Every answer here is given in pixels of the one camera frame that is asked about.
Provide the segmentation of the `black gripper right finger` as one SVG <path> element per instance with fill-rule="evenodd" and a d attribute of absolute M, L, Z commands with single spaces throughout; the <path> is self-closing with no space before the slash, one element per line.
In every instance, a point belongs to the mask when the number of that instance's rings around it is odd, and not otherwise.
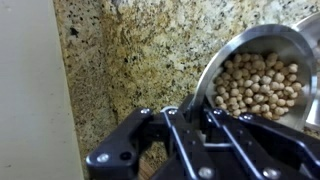
<path fill-rule="evenodd" d="M 203 95 L 192 97 L 190 121 L 205 134 L 206 149 L 237 161 L 237 169 L 225 169 L 230 177 L 320 180 L 320 142 L 314 137 L 253 113 L 234 118 Z"/>

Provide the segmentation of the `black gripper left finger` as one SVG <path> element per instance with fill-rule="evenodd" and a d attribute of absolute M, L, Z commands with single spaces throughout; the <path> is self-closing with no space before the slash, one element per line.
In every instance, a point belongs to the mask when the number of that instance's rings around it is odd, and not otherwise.
<path fill-rule="evenodd" d="M 140 158 L 154 142 L 165 145 L 168 159 L 151 180 L 213 180 L 214 164 L 181 110 L 155 114 L 134 110 L 86 157 L 90 180 L 135 180 Z"/>

